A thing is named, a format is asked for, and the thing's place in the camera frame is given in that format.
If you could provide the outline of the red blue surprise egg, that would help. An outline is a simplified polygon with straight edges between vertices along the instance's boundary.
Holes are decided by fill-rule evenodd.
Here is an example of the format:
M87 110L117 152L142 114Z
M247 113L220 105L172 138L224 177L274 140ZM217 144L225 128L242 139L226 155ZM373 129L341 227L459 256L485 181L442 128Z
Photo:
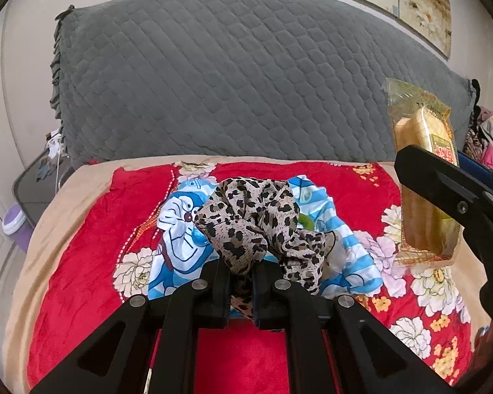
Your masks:
M193 226L191 231L191 238L195 246L206 247L209 244L209 240L206 236L198 229L196 225Z

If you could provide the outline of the leopard print scrunchie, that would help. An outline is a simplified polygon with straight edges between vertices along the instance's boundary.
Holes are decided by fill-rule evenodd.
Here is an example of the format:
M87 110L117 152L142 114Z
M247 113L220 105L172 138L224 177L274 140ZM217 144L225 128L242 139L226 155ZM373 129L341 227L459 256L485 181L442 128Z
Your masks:
M195 226L234 275L230 304L254 318L253 270L273 255L282 276L317 295L336 235L298 226L300 208L287 181L229 178L198 210Z

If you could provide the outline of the red floral blanket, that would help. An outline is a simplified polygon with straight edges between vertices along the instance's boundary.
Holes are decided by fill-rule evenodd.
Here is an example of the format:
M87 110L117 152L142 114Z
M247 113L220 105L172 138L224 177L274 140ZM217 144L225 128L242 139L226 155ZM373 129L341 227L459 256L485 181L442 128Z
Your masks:
M85 186L86 213L50 272L29 344L30 385L131 296L158 298L199 276L215 254L194 217L219 182L235 177L288 182L301 226L338 234L323 296L353 295L446 383L466 370L470 316L450 269L394 267L400 191L380 165L177 162L110 176L100 190Z

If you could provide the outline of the dark bedside table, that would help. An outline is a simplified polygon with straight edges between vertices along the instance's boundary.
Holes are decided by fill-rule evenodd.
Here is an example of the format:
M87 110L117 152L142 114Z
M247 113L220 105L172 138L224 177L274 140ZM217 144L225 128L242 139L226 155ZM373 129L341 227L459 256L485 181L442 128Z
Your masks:
M45 149L16 178L13 196L33 228L73 172L67 154L50 159Z

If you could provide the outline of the purple white trash bin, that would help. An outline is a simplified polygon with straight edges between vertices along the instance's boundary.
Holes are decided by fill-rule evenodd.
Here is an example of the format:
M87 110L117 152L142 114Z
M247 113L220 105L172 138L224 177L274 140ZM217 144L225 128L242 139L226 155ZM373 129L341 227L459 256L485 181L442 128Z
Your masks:
M5 213L1 228L23 252L27 252L34 228L19 204L14 204Z

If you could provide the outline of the blue striped cartoon cloth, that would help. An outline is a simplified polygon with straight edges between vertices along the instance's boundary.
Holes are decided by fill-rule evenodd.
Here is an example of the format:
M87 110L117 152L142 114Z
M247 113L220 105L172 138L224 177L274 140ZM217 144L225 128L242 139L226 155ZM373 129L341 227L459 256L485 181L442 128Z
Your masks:
M304 219L298 226L318 232L337 230L343 238L347 252L344 269L336 273L326 266L320 294L328 299L343 294L377 294L383 286L380 271L354 232L338 216L334 200L326 189L303 174L288 182ZM211 175L182 176L179 187L167 198L157 217L156 225L162 237L149 274L150 299L169 295L177 287L198 278L203 264L218 258L210 242L206 247L197 247L191 238L195 216L216 186L217 179Z

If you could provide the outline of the grey quilted headboard cover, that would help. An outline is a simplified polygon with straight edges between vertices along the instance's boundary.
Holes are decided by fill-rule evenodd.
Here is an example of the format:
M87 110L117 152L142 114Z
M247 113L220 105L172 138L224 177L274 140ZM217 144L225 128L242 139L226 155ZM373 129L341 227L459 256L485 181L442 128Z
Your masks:
M394 159L385 83L434 94L463 141L470 80L338 0L112 0L58 17L50 106L75 166L207 155Z

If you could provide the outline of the beige sheer scrunchie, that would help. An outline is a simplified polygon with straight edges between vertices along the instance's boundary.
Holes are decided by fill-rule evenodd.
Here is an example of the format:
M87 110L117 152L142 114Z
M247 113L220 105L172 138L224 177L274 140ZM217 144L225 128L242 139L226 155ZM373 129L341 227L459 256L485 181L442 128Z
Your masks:
M325 237L325 265L330 271L340 273L344 269L347 252L343 238L337 230L328 231Z

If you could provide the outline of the pile of colourful clothes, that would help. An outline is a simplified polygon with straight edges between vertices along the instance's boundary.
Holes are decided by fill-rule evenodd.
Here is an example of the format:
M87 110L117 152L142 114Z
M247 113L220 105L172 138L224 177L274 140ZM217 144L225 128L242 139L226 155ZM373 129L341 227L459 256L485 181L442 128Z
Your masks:
M462 152L493 170L493 111L481 106L474 107Z

